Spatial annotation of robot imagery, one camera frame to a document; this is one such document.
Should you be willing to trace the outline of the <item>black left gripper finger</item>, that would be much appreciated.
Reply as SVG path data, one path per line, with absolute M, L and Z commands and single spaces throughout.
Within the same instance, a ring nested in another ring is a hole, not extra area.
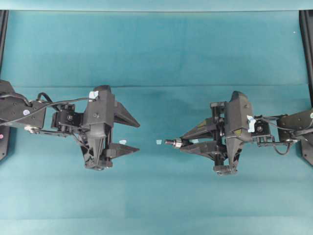
M 138 148 L 127 146 L 120 143 L 110 143 L 109 148 L 105 149 L 105 157 L 109 159 L 114 159 L 121 157 L 123 155 L 128 155 L 139 151 Z
M 114 104 L 114 122 L 139 127 L 140 124 L 137 120 L 128 112 L 122 103 L 115 101 Z

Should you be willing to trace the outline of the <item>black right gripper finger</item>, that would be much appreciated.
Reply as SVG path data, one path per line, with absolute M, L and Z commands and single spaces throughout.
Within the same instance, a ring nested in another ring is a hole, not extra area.
M 180 148 L 181 152 L 196 154 L 214 160 L 219 155 L 216 141 L 199 142 Z
M 215 140 L 216 135 L 216 123 L 213 117 L 206 118 L 203 122 L 198 124 L 192 130 L 188 131 L 180 138 L 183 140 L 194 140 L 194 139 L 213 139 Z

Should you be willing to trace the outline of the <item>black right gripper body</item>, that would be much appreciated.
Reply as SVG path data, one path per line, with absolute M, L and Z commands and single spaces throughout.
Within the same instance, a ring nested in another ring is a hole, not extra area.
M 216 142 L 216 151 L 213 154 L 213 170 L 218 175 L 233 175 L 238 172 L 237 166 L 244 142 L 235 137 L 234 134 L 227 133 L 225 107 L 225 102 L 213 102 L 210 104 L 213 123 L 217 128 L 212 132 L 213 140 Z

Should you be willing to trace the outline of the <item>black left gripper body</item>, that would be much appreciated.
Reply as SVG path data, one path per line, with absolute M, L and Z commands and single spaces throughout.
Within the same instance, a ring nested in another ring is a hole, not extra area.
M 112 127 L 105 123 L 83 125 L 79 137 L 83 141 L 81 150 L 85 168 L 101 171 L 112 166 L 109 158 L 105 157 L 105 149 L 109 148 L 112 140 Z

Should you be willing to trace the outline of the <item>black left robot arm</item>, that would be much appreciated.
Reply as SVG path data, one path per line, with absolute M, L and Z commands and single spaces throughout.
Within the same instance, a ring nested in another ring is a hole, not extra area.
M 23 128 L 31 134 L 72 136 L 79 144 L 85 167 L 101 171 L 113 166 L 112 160 L 138 151 L 113 143 L 115 123 L 138 128 L 140 124 L 122 103 L 116 101 L 109 85 L 98 86 L 84 99 L 84 112 L 75 111 L 76 100 L 53 102 L 46 93 L 28 100 L 16 93 L 10 82 L 0 82 L 0 124 Z

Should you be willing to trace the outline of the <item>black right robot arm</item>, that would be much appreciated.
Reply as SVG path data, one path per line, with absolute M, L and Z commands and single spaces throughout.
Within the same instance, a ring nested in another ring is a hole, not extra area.
M 214 161 L 219 175 L 237 173 L 240 153 L 245 143 L 259 147 L 290 147 L 299 142 L 302 157 L 313 163 L 313 112 L 293 115 L 254 116 L 249 102 L 211 103 L 212 117 L 174 140 L 173 146 Z

